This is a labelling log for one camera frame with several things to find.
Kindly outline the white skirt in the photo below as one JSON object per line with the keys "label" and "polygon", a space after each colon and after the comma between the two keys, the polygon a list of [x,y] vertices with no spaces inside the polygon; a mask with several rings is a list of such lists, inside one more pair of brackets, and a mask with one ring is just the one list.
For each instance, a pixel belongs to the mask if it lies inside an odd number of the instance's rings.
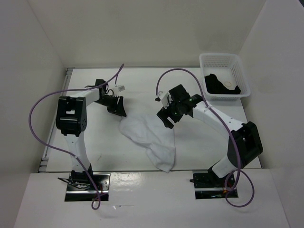
{"label": "white skirt", "polygon": [[118,128],[122,135],[146,149],[155,168],[171,171],[176,153],[174,130],[166,128],[157,116],[132,113],[120,121]]}

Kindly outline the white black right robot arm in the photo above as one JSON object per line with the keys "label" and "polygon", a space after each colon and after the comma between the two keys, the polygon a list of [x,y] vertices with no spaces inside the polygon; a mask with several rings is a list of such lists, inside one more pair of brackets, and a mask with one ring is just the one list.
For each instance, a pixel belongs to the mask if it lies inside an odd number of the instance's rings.
{"label": "white black right robot arm", "polygon": [[182,85],[167,93],[160,91],[155,100],[162,103],[157,116],[164,126],[172,129],[175,123],[188,115],[200,120],[221,134],[228,142],[226,155],[207,171],[210,185],[220,186],[228,174],[242,169],[263,152],[257,126],[243,123],[213,108],[202,96],[190,95]]}

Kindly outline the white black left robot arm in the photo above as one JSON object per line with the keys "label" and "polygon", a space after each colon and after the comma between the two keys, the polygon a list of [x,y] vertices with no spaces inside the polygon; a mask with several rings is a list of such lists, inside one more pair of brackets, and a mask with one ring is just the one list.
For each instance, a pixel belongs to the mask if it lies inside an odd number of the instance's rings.
{"label": "white black left robot arm", "polygon": [[63,95],[58,100],[56,127],[63,134],[68,152],[71,153],[72,170],[68,183],[82,188],[91,189],[94,186],[94,175],[91,162],[86,154],[84,131],[87,128],[87,107],[92,103],[103,105],[111,114],[126,117],[123,97],[123,85],[109,85],[103,79],[97,79],[94,86],[87,86],[72,96]]}

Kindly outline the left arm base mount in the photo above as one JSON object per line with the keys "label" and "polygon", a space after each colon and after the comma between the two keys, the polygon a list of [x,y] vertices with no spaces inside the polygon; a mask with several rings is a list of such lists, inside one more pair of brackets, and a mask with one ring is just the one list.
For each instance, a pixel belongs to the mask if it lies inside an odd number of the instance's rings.
{"label": "left arm base mount", "polygon": [[[93,174],[93,180],[97,186],[98,192],[101,195],[101,201],[108,201],[111,174],[100,172],[94,172]],[[91,201],[92,199],[97,200],[97,191],[90,182],[83,184],[79,182],[72,182],[70,177],[58,177],[58,180],[67,184],[65,202]]]}

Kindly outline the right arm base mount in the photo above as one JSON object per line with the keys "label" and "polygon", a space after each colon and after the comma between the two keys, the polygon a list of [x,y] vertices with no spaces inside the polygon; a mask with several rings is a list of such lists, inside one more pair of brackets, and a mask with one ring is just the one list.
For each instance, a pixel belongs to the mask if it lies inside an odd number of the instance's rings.
{"label": "right arm base mount", "polygon": [[194,186],[195,199],[224,199],[228,193],[225,187],[226,176],[218,178],[215,174],[210,174],[207,171],[194,171],[192,175],[190,182]]}

